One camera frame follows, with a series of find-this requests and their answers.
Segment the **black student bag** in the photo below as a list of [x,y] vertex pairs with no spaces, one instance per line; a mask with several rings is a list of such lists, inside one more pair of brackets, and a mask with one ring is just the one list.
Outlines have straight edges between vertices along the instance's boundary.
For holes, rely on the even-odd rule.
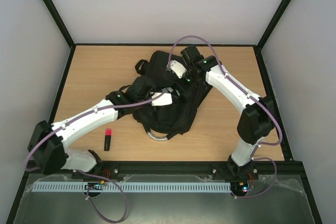
[[157,90],[167,89],[172,95],[172,104],[138,109],[133,118],[144,126],[146,132],[159,132],[171,139],[190,130],[198,107],[212,87],[203,80],[182,80],[166,71],[168,58],[169,53],[157,50],[149,61],[140,60],[135,69],[138,74],[152,79]]

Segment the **pink highlighter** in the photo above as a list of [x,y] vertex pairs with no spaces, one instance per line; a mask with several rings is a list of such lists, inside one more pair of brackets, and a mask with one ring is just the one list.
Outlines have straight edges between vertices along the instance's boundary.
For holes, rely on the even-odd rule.
[[107,128],[104,136],[104,151],[110,150],[111,137],[112,137],[112,129]]

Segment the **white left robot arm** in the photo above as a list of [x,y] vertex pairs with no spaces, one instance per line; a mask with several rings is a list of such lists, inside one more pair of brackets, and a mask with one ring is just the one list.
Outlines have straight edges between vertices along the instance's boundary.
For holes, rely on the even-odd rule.
[[101,159],[93,150],[80,151],[71,145],[85,134],[132,112],[159,105],[165,91],[157,90],[151,79],[138,77],[128,86],[112,91],[89,109],[68,119],[39,122],[28,144],[24,170],[51,175],[59,170],[94,172]]

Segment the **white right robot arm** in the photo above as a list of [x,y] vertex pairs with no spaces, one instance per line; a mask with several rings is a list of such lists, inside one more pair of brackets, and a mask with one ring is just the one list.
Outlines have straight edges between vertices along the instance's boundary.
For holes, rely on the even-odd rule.
[[240,114],[239,141],[228,159],[232,175],[237,176],[253,161],[262,145],[275,146],[282,142],[283,132],[274,116],[275,106],[271,98],[262,98],[241,84],[222,65],[217,54],[205,58],[196,46],[191,45],[181,51],[181,56],[189,69],[179,77],[188,81],[204,80],[223,94]]

